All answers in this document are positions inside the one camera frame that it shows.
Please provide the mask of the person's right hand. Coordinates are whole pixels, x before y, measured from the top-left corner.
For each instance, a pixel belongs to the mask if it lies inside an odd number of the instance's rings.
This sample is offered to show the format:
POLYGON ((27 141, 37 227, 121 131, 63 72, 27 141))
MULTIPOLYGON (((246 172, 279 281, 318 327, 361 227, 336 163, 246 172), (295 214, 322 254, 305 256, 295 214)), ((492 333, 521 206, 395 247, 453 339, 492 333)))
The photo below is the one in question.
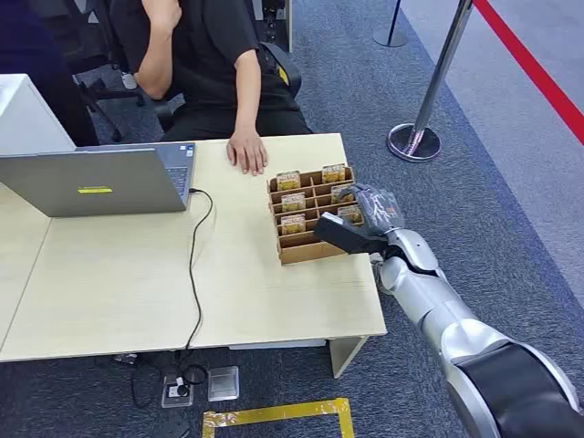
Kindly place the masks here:
POLYGON ((150 21, 158 31, 165 35, 171 35, 183 15, 183 9, 179 1, 154 1, 152 11, 149 14, 150 21))

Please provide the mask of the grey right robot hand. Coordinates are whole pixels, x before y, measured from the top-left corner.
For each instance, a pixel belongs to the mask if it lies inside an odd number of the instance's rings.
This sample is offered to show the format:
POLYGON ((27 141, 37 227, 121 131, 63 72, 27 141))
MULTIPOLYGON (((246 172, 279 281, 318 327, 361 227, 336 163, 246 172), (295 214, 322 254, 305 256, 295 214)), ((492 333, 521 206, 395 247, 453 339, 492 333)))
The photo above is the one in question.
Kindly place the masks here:
POLYGON ((352 194, 358 203, 369 235, 386 235, 405 225, 404 216, 392 192, 355 182, 340 192, 340 197, 348 194, 352 194))

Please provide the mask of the person's left hand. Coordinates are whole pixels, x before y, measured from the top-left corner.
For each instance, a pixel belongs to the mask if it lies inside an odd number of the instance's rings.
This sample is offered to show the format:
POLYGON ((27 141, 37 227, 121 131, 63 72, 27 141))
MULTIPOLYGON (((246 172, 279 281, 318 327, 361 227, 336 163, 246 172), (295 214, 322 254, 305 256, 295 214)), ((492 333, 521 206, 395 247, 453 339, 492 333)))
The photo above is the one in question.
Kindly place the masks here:
POLYGON ((226 152, 232 166, 240 166, 244 174, 263 174, 268 164, 266 148, 254 127, 236 127, 226 152))

